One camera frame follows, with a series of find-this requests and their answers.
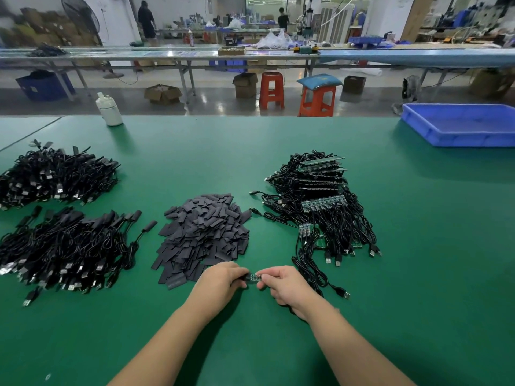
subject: plastic bottle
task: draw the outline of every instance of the plastic bottle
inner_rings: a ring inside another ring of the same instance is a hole
[[[193,32],[191,31],[191,29],[188,30],[188,37],[190,38],[190,46],[194,47],[195,39],[193,38]]]
[[[108,126],[118,126],[124,122],[118,110],[118,106],[111,96],[104,96],[102,92],[98,92],[96,105]]]

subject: cushion on stool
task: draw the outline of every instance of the cushion on stool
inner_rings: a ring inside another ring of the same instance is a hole
[[[315,75],[297,80],[298,83],[302,84],[309,90],[317,90],[323,86],[331,85],[342,85],[342,82],[336,77],[328,74]]]

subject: forearm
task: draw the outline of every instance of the forearm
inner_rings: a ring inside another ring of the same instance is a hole
[[[205,324],[191,307],[183,305],[109,385],[172,385]]]
[[[413,385],[323,298],[313,298],[308,321],[340,385]]]

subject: person in black clothing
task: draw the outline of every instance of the person in black clothing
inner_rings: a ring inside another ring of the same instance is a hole
[[[149,42],[153,46],[157,46],[156,39],[156,22],[154,21],[154,17],[152,16],[152,12],[148,8],[148,4],[146,1],[141,2],[141,6],[138,10],[138,22],[141,24],[141,28],[143,28],[143,35],[146,39],[149,39]]]
[[[289,17],[288,17],[288,15],[284,14],[284,8],[282,6],[279,8],[279,13],[281,14],[277,18],[277,21],[279,23],[279,28],[282,28],[285,32],[287,32],[288,31]]]

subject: hand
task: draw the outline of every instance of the hand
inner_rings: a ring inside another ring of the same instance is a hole
[[[273,266],[256,272],[261,276],[257,288],[270,287],[270,294],[281,306],[290,305],[293,312],[306,320],[307,306],[319,295],[293,266]]]
[[[238,279],[249,270],[234,261],[224,261],[204,271],[184,303],[204,318],[207,324],[229,303],[238,288],[246,288],[243,279]]]

